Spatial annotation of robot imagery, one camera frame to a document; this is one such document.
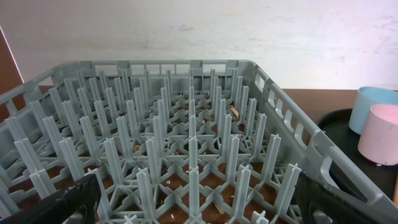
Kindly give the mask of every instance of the round black tray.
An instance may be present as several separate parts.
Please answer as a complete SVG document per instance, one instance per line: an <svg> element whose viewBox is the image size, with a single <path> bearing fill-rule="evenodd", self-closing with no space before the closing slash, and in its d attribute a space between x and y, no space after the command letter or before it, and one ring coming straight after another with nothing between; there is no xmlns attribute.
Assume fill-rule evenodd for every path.
<svg viewBox="0 0 398 224"><path fill-rule="evenodd" d="M398 165L378 166L359 153L358 142L360 135L348 127L351 112L352 109L343 109L328 113L321 118L318 126L392 200ZM330 175L341 190L366 202L363 194L335 163L332 163L330 167Z"/></svg>

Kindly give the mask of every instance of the light blue cup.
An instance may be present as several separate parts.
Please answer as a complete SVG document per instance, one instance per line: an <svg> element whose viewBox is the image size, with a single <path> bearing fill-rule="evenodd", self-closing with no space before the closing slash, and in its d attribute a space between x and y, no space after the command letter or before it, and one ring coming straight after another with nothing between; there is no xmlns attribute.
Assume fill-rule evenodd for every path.
<svg viewBox="0 0 398 224"><path fill-rule="evenodd" d="M370 107L380 103L398 105L398 92L371 86L361 87L358 90L358 96L349 119L349 128L362 134L368 120Z"/></svg>

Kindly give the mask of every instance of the wooden handle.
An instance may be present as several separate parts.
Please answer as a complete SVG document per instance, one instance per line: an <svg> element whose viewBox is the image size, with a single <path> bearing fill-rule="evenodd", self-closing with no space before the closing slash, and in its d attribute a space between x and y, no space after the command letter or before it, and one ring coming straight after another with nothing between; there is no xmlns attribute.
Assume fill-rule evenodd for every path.
<svg viewBox="0 0 398 224"><path fill-rule="evenodd" d="M393 202L398 207L398 176L397 176L397 181L396 181L396 189L394 191Z"/></svg>

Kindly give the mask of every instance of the plastic crate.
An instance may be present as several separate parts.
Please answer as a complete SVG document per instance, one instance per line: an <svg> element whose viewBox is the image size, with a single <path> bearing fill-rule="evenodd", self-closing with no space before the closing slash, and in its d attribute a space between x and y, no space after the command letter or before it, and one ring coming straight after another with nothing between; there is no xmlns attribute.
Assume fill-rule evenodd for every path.
<svg viewBox="0 0 398 224"><path fill-rule="evenodd" d="M42 94L38 83L48 77L54 88ZM20 94L27 106L18 111L12 99ZM370 206L398 214L254 62L69 62L1 95L1 104L10 114L0 124L3 218L93 172L102 180L103 223L173 220L175 209L179 220L203 223L213 204L229 223L301 223L292 200L298 174L336 185L332 161ZM223 184L212 186L210 176ZM251 202L267 212L247 211Z"/></svg>

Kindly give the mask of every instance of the white wall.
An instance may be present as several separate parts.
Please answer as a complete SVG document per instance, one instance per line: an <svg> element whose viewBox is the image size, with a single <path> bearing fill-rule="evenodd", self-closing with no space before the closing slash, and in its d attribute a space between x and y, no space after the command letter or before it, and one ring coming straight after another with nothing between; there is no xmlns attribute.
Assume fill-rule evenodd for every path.
<svg viewBox="0 0 398 224"><path fill-rule="evenodd" d="M2 0L0 25L25 80L69 60L248 59L282 88L398 90L395 0Z"/></svg>

